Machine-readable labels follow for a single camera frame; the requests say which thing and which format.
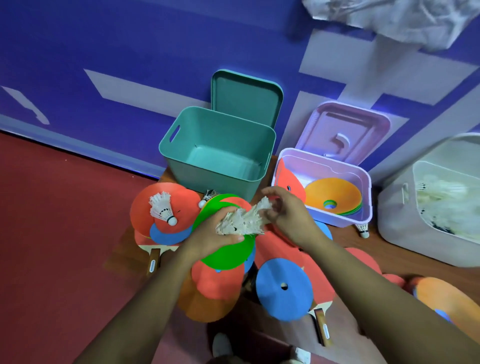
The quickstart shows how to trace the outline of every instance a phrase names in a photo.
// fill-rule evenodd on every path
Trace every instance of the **person's left arm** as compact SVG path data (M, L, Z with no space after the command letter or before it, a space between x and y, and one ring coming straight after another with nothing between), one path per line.
M76 364L150 363L192 265L243 236L217 235L226 207L204 221L75 360Z

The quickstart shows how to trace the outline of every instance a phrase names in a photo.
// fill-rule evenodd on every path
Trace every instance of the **white shoe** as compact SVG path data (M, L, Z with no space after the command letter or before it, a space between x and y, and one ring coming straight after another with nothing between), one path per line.
M232 344L230 344L228 336L223 332L219 332L213 338L212 354L214 358L222 355L233 355Z
M312 360L312 353L304 349L292 347L290 349L290 358L302 364L310 364L310 361Z

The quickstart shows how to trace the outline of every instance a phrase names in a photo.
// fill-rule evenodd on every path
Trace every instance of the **purple storage box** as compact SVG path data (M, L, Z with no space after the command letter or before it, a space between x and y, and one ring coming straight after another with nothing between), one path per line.
M362 208L341 216L307 206L317 220L344 228L366 224L372 219L372 181L360 164L390 131L390 120L378 112L336 101L320 104L312 113L295 148L280 152L285 167L303 187L336 177L353 183L362 194ZM275 185L275 173L272 186Z

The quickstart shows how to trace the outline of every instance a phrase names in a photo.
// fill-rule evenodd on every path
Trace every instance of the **paddle handle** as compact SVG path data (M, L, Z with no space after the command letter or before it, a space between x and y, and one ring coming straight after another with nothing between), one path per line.
M147 267L147 277L150 277L155 273L158 268L158 263L160 261L160 251L161 249L152 249L150 252L150 259L148 261Z
M315 324L317 326L318 333L320 334L320 343L325 347L331 346L332 339L330 337L330 333L328 332L325 312L321 308L317 308L313 310L313 314L315 317Z

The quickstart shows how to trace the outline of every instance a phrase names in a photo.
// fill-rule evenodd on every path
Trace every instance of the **red floor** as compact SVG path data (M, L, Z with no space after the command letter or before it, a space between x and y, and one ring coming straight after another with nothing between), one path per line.
M102 265L153 181L1 133L0 171L1 361L71 363L135 292ZM205 325L172 322L154 363L205 363Z

